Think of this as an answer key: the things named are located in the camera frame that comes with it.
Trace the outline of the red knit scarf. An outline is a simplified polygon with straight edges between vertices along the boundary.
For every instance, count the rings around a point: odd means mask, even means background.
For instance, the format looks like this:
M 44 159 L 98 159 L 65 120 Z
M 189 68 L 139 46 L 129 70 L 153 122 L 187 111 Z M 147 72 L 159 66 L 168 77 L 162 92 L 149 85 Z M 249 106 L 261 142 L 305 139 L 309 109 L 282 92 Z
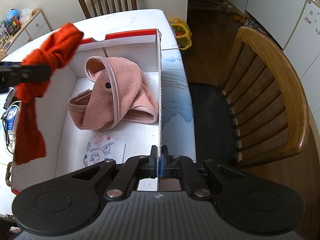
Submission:
M 53 74 L 71 61 L 84 33 L 72 23 L 66 23 L 58 31 L 50 35 L 40 46 L 23 61 L 23 66 L 50 67 Z M 50 80 L 20 83 L 15 87 L 16 97 L 21 100 L 20 116 L 16 129 L 14 162 L 16 165 L 26 164 L 46 156 L 46 146 L 36 121 L 35 99 L 46 92 Z

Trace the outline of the white box with red rim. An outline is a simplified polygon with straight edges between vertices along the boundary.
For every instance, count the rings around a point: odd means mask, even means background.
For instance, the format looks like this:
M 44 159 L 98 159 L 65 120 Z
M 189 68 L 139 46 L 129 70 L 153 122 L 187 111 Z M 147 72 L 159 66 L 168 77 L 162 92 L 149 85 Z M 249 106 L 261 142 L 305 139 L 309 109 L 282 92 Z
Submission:
M 81 41 L 71 62 L 36 101 L 46 155 L 15 165 L 11 190 L 161 145 L 161 35 L 156 29 Z

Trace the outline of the pink fleece garment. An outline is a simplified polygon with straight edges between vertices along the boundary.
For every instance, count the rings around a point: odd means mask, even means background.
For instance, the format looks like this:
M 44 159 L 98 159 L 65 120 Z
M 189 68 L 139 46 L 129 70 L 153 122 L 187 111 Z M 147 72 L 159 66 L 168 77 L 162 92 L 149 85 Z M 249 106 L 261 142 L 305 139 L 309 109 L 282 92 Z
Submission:
M 123 57 L 92 56 L 85 73 L 93 88 L 68 100 L 77 128 L 111 130 L 121 120 L 147 125 L 157 121 L 157 101 L 136 63 Z

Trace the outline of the blue white package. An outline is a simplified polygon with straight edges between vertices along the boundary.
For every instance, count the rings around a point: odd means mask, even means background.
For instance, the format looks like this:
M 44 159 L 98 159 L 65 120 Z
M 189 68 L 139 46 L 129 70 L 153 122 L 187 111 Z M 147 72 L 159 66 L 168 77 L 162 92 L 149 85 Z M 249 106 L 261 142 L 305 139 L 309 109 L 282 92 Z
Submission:
M 17 104 L 11 105 L 5 115 L 5 127 L 7 131 L 16 131 L 18 120 L 20 116 L 20 107 Z

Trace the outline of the sticker sheet in box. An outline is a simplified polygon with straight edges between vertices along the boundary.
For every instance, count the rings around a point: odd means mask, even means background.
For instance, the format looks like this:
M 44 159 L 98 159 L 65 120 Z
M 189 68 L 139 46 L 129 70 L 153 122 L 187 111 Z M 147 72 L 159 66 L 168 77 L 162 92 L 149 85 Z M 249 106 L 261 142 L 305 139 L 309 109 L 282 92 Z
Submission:
M 113 159 L 121 164 L 124 160 L 125 148 L 125 143 L 96 131 L 86 145 L 83 165 L 88 167 L 107 159 Z

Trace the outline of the small wooden side cabinet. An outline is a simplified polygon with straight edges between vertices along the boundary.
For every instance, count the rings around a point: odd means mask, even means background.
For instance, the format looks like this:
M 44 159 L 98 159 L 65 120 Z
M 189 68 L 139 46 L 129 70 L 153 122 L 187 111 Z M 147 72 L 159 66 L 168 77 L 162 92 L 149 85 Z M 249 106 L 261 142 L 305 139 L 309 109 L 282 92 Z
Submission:
M 43 14 L 43 11 L 39 8 L 34 9 L 31 18 L 24 22 L 18 32 L 14 36 L 9 37 L 1 48 L 1 60 L 18 48 L 51 31 L 52 29 Z

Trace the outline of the wooden chair with curved back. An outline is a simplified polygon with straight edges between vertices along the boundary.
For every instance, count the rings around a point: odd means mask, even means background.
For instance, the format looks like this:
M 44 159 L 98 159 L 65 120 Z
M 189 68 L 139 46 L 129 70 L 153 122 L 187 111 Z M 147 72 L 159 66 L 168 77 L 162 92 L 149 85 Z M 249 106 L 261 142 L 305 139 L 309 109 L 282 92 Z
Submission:
M 196 162 L 249 168 L 294 157 L 309 136 L 301 81 L 266 35 L 239 28 L 217 85 L 191 82 Z

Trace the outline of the yellow mesh bag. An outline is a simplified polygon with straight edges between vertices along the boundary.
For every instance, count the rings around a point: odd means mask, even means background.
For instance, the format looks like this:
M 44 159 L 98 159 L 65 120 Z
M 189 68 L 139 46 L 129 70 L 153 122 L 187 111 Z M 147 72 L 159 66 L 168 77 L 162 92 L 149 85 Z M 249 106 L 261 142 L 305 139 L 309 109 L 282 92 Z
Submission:
M 172 18 L 169 23 L 175 33 L 176 41 L 180 50 L 187 50 L 191 47 L 192 33 L 187 23 L 179 18 Z

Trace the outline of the white cabinet wall unit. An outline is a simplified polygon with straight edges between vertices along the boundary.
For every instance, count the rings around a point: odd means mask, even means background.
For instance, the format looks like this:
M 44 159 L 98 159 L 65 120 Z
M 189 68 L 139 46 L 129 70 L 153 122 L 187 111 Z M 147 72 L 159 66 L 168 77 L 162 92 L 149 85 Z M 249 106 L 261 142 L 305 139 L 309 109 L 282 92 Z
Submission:
M 228 0 L 275 39 L 294 66 L 319 120 L 319 4 L 313 0 Z

